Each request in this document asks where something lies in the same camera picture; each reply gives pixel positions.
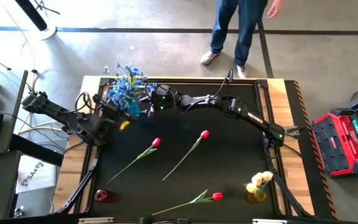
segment blue flower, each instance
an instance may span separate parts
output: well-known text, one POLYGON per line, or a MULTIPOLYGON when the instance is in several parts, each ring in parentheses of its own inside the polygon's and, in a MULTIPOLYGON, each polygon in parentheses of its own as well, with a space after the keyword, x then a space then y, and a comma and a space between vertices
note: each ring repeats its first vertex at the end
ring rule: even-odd
POLYGON ((110 74, 110 72, 109 72, 109 67, 107 67, 107 66, 104 66, 104 71, 103 71, 103 73, 104 74, 110 74))
POLYGON ((142 84, 143 84, 142 80, 136 80, 135 81, 135 85, 142 85, 142 84))
MULTIPOLYGON (((129 105, 128 102, 130 101, 136 103, 136 100, 133 100, 136 98, 135 92, 137 92, 136 90, 138 88, 142 88, 143 83, 148 79, 148 77, 138 68, 132 67, 131 64, 122 67, 119 63, 117 63, 115 68, 123 69, 125 74, 120 77, 119 72, 116 73, 116 81, 112 82, 112 85, 106 92, 106 98, 110 99, 115 105, 119 106, 121 110, 129 110, 131 105, 129 105)), ((107 66, 104 68, 104 71, 109 72, 107 66)), ((153 90, 156 87, 156 83, 150 83, 147 85, 148 91, 153 90)))
POLYGON ((155 87, 157 87, 157 84, 156 83, 149 83, 148 85, 147 85, 147 91, 150 91, 150 90, 154 90, 155 89, 155 87))

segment hand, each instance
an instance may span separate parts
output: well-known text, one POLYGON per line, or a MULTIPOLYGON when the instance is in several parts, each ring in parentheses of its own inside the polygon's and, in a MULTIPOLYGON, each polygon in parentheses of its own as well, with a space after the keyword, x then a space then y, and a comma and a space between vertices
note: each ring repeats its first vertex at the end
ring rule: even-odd
POLYGON ((272 7, 267 12, 267 18, 273 19, 281 11, 283 7, 283 0, 274 0, 272 7))

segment concrete floor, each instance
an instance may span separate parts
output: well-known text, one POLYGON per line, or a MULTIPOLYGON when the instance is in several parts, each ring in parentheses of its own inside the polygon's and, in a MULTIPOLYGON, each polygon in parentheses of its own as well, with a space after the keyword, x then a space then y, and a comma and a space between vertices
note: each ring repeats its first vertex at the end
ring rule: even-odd
MULTIPOLYGON (((60 16, 41 12, 58 27, 210 29, 216 8, 212 0, 44 2, 60 11, 60 16)), ((358 0, 286 0, 280 15, 264 19, 264 25, 267 30, 358 30, 358 0)), ((1 5, 0 26, 14 26, 1 5)), ((237 27, 235 15, 230 28, 237 27)), ((36 89, 72 109, 82 77, 102 75, 105 65, 112 70, 116 62, 132 62, 148 76, 223 77, 232 67, 236 39, 236 34, 229 34, 223 54, 204 67, 199 61, 208 50, 209 34, 58 32, 45 41, 30 41, 40 72, 36 89)), ((266 35, 266 39, 274 77, 299 82, 310 120, 345 106, 358 90, 358 35, 266 35)), ((21 49, 23 43, 20 32, 0 31, 0 61, 15 72, 33 69, 30 50, 21 49)), ((247 68, 252 78, 266 77, 258 35, 247 68)), ((38 123, 48 120, 37 116, 38 123)), ((35 135, 33 140, 43 139, 35 135)), ((329 185, 339 219, 358 222, 358 178, 329 180, 329 185)), ((45 205, 51 193, 40 191, 44 194, 40 203, 45 205)), ((25 201, 32 196, 21 197, 25 201)), ((28 215, 48 212, 45 206, 31 209, 28 215)))

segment blue flower bouquet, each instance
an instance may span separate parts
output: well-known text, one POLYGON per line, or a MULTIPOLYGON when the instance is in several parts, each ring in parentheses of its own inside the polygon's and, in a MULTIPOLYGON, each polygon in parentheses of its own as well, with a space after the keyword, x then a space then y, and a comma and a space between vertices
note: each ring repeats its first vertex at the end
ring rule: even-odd
MULTIPOLYGON (((138 68, 132 65, 121 66, 119 63, 115 66, 124 71, 124 75, 120 76, 119 72, 113 76, 112 85, 104 92, 103 97, 111 100, 121 110, 127 111, 129 114, 138 116, 140 113, 137 104, 138 96, 144 93, 144 84, 147 82, 147 75, 144 75, 138 68)), ((104 72, 109 74, 109 68, 105 66, 104 72)), ((147 85, 147 88, 154 88, 157 84, 147 85)))

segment white sneaker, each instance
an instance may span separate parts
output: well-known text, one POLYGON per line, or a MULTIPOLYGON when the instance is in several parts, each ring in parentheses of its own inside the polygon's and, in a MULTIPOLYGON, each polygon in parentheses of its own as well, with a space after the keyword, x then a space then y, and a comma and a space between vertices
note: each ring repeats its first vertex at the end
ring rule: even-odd
POLYGON ((240 78, 248 78, 248 71, 246 70, 245 67, 240 67, 238 65, 237 66, 237 74, 240 78))
POLYGON ((218 56, 220 53, 214 54, 211 51, 206 52, 202 57, 201 57, 201 64, 202 65, 209 65, 209 63, 212 62, 212 60, 214 60, 214 58, 216 56, 218 56))

